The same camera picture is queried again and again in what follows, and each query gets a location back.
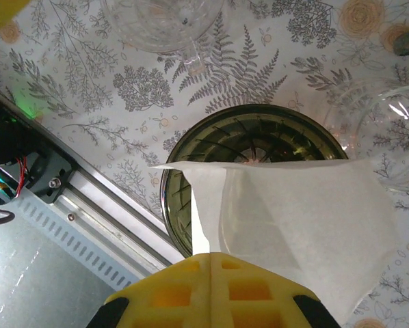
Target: glass bowl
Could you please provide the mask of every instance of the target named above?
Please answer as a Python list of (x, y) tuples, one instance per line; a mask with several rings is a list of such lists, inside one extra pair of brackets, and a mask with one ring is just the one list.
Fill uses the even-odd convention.
[(320, 122), (351, 159), (370, 159), (380, 182), (409, 191), (409, 86), (361, 79), (328, 93)]
[(101, 0), (122, 41), (137, 49), (181, 59), (190, 75), (205, 71), (204, 57), (222, 22), (224, 0)]

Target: yellow flower print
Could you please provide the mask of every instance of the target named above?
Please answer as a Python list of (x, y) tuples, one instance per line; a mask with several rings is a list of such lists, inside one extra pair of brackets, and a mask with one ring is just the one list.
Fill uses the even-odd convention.
[(261, 32), (261, 42), (265, 46), (267, 43), (272, 41), (272, 36), (268, 33), (270, 31), (270, 28), (268, 27), (265, 31), (263, 29), (259, 29), (259, 32)]
[(384, 22), (383, 0), (348, 0), (340, 14), (340, 26), (351, 38), (363, 39)]
[(170, 125), (170, 121), (164, 118), (162, 113), (160, 118), (153, 118), (153, 121), (159, 122), (159, 128), (165, 128)]
[(393, 52), (394, 41), (402, 34), (409, 32), (409, 25), (407, 24), (394, 24), (391, 25), (383, 34), (381, 34), (381, 44), (385, 50)]
[(15, 43), (19, 39), (20, 35), (21, 33), (19, 32), (19, 26), (14, 21), (10, 21), (0, 29), (1, 39), (8, 44)]
[(159, 180), (159, 178), (157, 177), (157, 174), (152, 175), (151, 173), (148, 173), (148, 176), (150, 176), (150, 182), (151, 182), (151, 185), (152, 185), (153, 187), (159, 186), (160, 180)]
[(363, 319), (358, 321), (354, 328), (386, 328), (383, 323), (376, 319)]

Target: white patterned tablecloth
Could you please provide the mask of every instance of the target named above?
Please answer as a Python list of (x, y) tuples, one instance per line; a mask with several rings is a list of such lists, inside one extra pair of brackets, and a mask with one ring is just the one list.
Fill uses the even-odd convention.
[[(313, 116), (313, 99), (337, 83), (409, 83), (409, 57), (392, 53), (409, 0), (228, 0), (226, 10), (208, 75), (189, 77), (119, 41), (98, 0), (33, 0), (0, 31), (0, 91), (160, 216), (161, 172), (148, 165), (210, 113), (272, 103)], [(392, 198), (402, 245), (347, 328), (409, 328), (409, 193)]]

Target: green led light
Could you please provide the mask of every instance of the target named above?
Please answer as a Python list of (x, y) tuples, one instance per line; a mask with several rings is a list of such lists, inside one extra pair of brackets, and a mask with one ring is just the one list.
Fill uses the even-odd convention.
[(27, 116), (30, 120), (36, 119), (37, 113), (31, 107), (33, 106), (26, 98), (16, 98), (16, 106), (21, 109), (21, 111)]

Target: red wire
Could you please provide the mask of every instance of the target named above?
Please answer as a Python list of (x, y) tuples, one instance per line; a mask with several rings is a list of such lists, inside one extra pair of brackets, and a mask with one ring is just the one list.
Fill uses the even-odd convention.
[(27, 157), (23, 157), (23, 160), (21, 161), (20, 159), (16, 159), (19, 164), (19, 183), (18, 187), (16, 189), (16, 197), (19, 197), (21, 194), (22, 188), (24, 187), (24, 181), (25, 181), (25, 169), (27, 168)]

